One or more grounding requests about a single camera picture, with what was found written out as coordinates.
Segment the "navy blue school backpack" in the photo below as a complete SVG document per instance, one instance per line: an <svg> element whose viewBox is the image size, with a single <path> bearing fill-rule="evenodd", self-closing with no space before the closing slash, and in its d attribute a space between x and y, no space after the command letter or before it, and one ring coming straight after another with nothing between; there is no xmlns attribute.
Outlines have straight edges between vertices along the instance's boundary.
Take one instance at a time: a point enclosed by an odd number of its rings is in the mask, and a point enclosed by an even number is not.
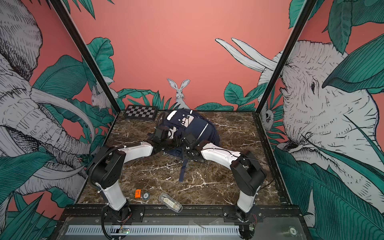
<svg viewBox="0 0 384 240"><path fill-rule="evenodd" d="M207 141L218 146L220 144L219 133L214 124L200 115L198 112L188 109L173 110L161 113L157 119L156 127L168 129L168 139L171 140L171 146L166 147L164 152L183 160L179 182L183 182L189 161L185 142L189 135L191 140L199 144Z"/></svg>

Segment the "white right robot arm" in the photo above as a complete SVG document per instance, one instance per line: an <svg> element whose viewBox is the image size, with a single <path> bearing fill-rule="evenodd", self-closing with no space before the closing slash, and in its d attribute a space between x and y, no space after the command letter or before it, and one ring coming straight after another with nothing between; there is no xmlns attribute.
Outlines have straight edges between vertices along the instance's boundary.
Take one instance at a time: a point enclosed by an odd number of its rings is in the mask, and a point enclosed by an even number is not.
<svg viewBox="0 0 384 240"><path fill-rule="evenodd" d="M260 161L250 151L234 152L197 140L192 134L181 138L184 160L205 160L222 165L232 171L234 180L240 190L237 201L238 214L249 214L255 205L256 196L267 174Z"/></svg>

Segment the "clear plastic supply case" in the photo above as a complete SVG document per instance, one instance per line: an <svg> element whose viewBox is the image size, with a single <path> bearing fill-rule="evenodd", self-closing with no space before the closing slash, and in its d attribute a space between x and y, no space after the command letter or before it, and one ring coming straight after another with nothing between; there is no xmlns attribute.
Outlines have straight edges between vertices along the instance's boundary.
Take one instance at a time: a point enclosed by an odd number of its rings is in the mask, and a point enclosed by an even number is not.
<svg viewBox="0 0 384 240"><path fill-rule="evenodd" d="M166 193L160 194L159 201L162 204L164 204L165 206L167 206L168 209L170 209L176 213L180 213L183 210L183 206L178 201L176 201L175 199L173 199L170 195L168 195Z"/></svg>

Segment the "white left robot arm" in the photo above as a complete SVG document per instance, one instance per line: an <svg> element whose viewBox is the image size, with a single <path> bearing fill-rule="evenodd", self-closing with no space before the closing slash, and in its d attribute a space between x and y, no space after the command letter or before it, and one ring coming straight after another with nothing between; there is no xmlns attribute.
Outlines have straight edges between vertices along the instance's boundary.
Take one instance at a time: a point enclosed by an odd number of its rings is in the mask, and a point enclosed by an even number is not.
<svg viewBox="0 0 384 240"><path fill-rule="evenodd" d="M158 127L146 141L136 145L103 145L88 167L89 185L102 193L110 209L120 211L129 205L119 185L123 165L164 150L172 142L171 136L170 128Z"/></svg>

